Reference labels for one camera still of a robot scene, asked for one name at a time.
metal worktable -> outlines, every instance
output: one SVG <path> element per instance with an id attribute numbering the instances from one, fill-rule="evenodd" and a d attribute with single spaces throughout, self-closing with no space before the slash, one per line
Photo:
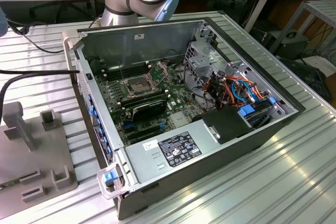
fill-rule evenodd
<path id="1" fill-rule="evenodd" d="M 273 45 L 269 49 L 270 52 L 274 53 L 277 50 L 277 48 L 279 47 L 283 39 L 288 34 L 289 30 L 294 26 L 294 24 L 301 17 L 304 11 L 309 11 L 310 15 L 299 28 L 299 32 L 301 34 L 305 34 L 305 32 L 307 31 L 309 27 L 309 24 L 311 23 L 314 17 L 319 18 L 323 22 L 326 23 L 325 29 L 327 28 L 327 24 L 331 26 L 331 29 L 336 28 L 336 1 L 335 0 L 303 1 L 301 5 L 299 6 L 299 8 L 296 10 L 296 12 L 291 17 L 291 19 L 288 21 L 287 25 L 282 30 L 277 40 L 273 43 Z M 321 55 L 324 55 L 335 44 L 336 44 L 336 37 L 331 39 L 330 42 L 323 48 Z"/>
<path id="2" fill-rule="evenodd" d="M 228 16 L 208 12 L 174 15 L 173 19 L 204 16 L 217 22 L 294 95 L 306 107 L 304 114 L 261 148 L 136 216 L 118 222 L 113 201 L 103 198 L 95 179 L 99 166 L 69 78 L 36 77 L 17 82 L 10 87 L 5 99 L 20 101 L 26 118 L 47 108 L 61 113 L 79 185 L 69 193 L 0 223 L 336 222 L 335 110 Z M 56 50 L 61 48 L 62 31 L 88 25 L 85 22 L 35 27 L 30 38 Z M 231 49 L 223 44 L 218 46 L 235 60 Z M 12 32 L 0 38 L 0 49 L 2 69 L 66 68 L 63 54 L 38 51 Z M 8 78 L 0 76 L 0 86 Z"/>

wire bundle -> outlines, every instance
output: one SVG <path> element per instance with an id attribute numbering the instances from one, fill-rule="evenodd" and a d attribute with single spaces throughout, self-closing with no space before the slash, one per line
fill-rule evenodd
<path id="1" fill-rule="evenodd" d="M 306 29 L 306 32 L 309 30 L 309 28 L 310 28 L 315 22 L 316 22 L 316 20 L 314 20 L 314 21 L 310 24 L 310 26 Z M 307 58 L 307 57 L 311 57 L 311 56 L 315 56 L 315 55 L 318 55 L 318 56 L 321 56 L 321 57 L 328 58 L 328 55 L 330 54 L 330 52 L 331 52 L 331 51 L 334 51 L 334 49 L 328 50 L 328 52 L 327 52 L 325 55 L 321 55 L 321 52 L 319 51 L 319 48 L 322 46 L 322 44 L 324 43 L 324 41 L 328 38 L 328 36 L 331 34 L 331 32 L 332 32 L 332 30 L 333 30 L 332 27 L 329 27 L 328 29 L 327 29 L 327 27 L 328 27 L 328 24 L 325 23 L 324 30 L 321 31 L 321 32 L 319 32 L 319 33 L 317 33 L 317 34 L 315 34 L 315 35 L 310 39 L 310 41 L 312 41 L 314 38 L 316 38 L 317 36 L 319 36 L 320 34 L 322 34 L 319 43 L 317 43 L 317 45 L 315 46 L 314 49 L 308 49 L 308 50 L 306 50 L 306 47 L 308 46 L 308 44 L 307 44 L 307 45 L 303 48 L 302 52 L 299 54 L 298 57 L 303 61 L 304 64 L 309 65 L 309 64 L 307 64 L 307 63 L 303 60 L 303 58 Z"/>
<path id="2" fill-rule="evenodd" d="M 10 19 L 7 19 L 7 21 L 8 21 L 8 26 L 13 30 L 14 33 L 24 37 L 26 40 L 28 40 L 30 43 L 32 43 L 37 49 L 39 49 L 43 52 L 47 52 L 48 54 L 59 54 L 59 53 L 63 52 L 63 49 L 59 50 L 59 51 L 50 51 L 50 50 L 44 49 L 44 48 L 40 47 L 39 45 L 37 45 L 35 42 L 33 42 L 31 39 L 29 39 L 26 36 L 29 33 L 29 29 L 31 28 L 31 26 L 45 25 L 45 23 L 33 22 L 33 23 L 30 23 L 30 24 L 22 24 L 22 23 L 11 21 Z"/>
<path id="3" fill-rule="evenodd" d="M 254 101 L 261 101 L 264 99 L 264 96 L 260 93 L 256 84 L 245 78 L 229 76 L 226 77 L 223 82 L 220 82 L 219 85 L 225 87 L 220 107 L 222 107 L 223 104 L 236 107 L 247 105 L 248 101 L 240 96 L 240 92 L 244 87 L 246 88 L 244 92 L 247 92 Z"/>

sticker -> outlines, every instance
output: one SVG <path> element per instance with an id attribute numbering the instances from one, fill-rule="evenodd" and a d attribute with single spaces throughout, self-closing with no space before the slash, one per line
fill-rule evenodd
<path id="1" fill-rule="evenodd" d="M 145 34 L 136 34 L 134 35 L 134 40 L 145 38 Z"/>
<path id="2" fill-rule="evenodd" d="M 151 149 L 153 149 L 153 148 L 155 148 L 155 147 L 158 146 L 158 145 L 157 145 L 157 140 L 154 139 L 154 140 L 152 140 L 152 141 L 149 141 L 149 142 L 147 142 L 147 143 L 142 144 L 142 146 L 143 146 L 143 148 L 145 149 L 145 151 L 149 151 L 149 150 L 151 150 Z"/>
<path id="3" fill-rule="evenodd" d="M 159 147 L 171 167 L 202 154 L 188 131 L 159 142 Z"/>

motherboard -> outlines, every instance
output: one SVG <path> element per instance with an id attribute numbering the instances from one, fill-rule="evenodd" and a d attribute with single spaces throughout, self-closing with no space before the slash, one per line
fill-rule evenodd
<path id="1" fill-rule="evenodd" d="M 169 61 L 103 71 L 95 78 L 125 145 L 189 124 L 205 111 L 186 90 L 179 65 Z"/>

power supply label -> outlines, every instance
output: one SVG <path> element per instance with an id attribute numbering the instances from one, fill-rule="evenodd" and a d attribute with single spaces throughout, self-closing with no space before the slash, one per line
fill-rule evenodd
<path id="1" fill-rule="evenodd" d="M 158 142 L 158 144 L 171 167 L 181 165 L 202 154 L 188 131 Z"/>

